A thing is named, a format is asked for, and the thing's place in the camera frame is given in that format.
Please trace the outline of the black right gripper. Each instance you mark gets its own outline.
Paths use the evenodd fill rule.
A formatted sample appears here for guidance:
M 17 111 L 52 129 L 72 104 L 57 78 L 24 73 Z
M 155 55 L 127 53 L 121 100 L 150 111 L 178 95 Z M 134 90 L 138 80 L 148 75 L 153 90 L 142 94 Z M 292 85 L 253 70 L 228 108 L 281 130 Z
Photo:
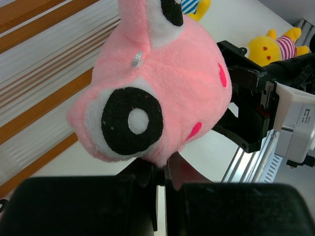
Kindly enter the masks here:
M 245 48 L 238 48 L 228 41 L 217 45 L 231 78 L 231 102 L 237 106 L 238 114 L 234 115 L 228 109 L 214 126 L 214 131 L 247 153 L 259 151 L 275 121 L 279 102 L 276 82 L 265 68 L 245 57 Z

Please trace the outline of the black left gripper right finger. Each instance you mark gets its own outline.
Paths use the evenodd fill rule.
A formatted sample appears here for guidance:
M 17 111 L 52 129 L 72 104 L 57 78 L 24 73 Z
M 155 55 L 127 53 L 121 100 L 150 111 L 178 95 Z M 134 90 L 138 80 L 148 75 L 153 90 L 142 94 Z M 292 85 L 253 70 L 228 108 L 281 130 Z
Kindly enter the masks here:
M 179 153 L 165 173 L 169 236 L 312 236 L 315 223 L 287 184 L 213 183 Z

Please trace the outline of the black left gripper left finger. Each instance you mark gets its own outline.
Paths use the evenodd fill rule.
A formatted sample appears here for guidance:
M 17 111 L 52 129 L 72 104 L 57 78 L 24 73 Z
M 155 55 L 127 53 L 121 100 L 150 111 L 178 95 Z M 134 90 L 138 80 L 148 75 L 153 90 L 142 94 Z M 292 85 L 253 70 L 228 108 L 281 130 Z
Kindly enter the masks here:
M 157 168 L 135 159 L 114 176 L 32 177 L 14 191 L 3 236 L 152 236 Z

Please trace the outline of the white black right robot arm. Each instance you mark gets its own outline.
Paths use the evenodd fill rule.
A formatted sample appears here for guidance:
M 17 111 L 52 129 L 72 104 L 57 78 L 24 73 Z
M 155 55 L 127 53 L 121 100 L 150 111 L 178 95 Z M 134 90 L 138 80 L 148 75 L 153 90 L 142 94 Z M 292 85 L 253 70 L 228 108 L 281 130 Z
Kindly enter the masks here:
M 314 96 L 315 54 L 260 66 L 245 56 L 245 48 L 228 41 L 217 43 L 232 82 L 231 101 L 238 115 L 227 110 L 213 130 L 233 141 L 245 152 L 259 151 L 268 131 L 279 131 L 287 112 L 287 95 L 281 89 Z

